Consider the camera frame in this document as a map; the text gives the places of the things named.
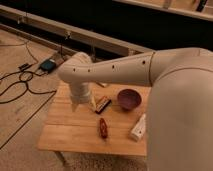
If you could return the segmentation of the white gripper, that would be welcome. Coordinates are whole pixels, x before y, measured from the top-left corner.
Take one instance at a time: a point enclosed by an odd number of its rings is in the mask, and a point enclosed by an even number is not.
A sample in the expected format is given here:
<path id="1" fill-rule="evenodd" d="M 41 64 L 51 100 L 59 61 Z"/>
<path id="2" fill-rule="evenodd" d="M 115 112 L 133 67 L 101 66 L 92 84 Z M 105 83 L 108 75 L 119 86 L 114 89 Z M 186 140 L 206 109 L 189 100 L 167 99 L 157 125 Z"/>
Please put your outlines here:
<path id="1" fill-rule="evenodd" d="M 73 83 L 69 85 L 72 111 L 75 112 L 79 104 L 90 101 L 91 91 L 88 83 Z"/>

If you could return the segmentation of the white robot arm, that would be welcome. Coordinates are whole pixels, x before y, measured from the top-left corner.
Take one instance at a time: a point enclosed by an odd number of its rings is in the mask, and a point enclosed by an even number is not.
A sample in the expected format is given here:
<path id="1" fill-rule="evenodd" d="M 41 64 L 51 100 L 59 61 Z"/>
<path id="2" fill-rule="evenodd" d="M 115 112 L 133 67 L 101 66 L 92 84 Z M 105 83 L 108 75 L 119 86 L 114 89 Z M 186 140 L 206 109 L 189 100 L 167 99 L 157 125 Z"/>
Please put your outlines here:
<path id="1" fill-rule="evenodd" d="M 213 171 L 213 51 L 159 50 L 98 63 L 78 52 L 58 74 L 77 103 L 89 100 L 91 82 L 149 87 L 148 171 Z"/>

